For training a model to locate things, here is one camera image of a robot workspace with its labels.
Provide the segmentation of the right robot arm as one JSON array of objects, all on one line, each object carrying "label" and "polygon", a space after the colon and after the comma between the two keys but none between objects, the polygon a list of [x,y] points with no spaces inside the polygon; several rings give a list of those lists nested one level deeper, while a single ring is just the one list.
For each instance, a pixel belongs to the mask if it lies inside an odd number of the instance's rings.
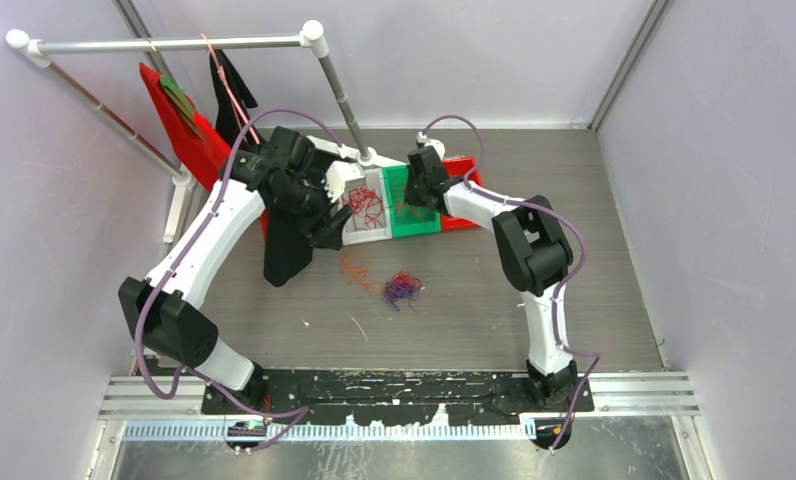
[{"label": "right robot arm", "polygon": [[573,250],[542,196],[509,198],[450,176],[432,142],[408,154],[405,202],[468,220],[494,235],[503,273],[520,293],[528,328],[526,388],[541,410],[556,409],[577,383],[573,355],[552,318],[554,289],[568,275]]}]

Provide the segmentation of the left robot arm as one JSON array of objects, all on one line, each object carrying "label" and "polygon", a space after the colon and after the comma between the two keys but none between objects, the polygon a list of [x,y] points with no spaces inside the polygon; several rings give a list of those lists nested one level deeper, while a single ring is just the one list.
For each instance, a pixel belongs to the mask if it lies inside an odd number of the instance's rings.
[{"label": "left robot arm", "polygon": [[150,348],[227,388],[243,413],[266,397],[263,370],[222,340],[200,308],[240,237],[268,217],[263,276],[285,285],[315,249],[339,250],[350,207],[340,203],[365,178],[347,149],[277,127],[267,142],[238,150],[222,168],[198,218],[144,278],[126,278],[118,298],[140,350]]}]

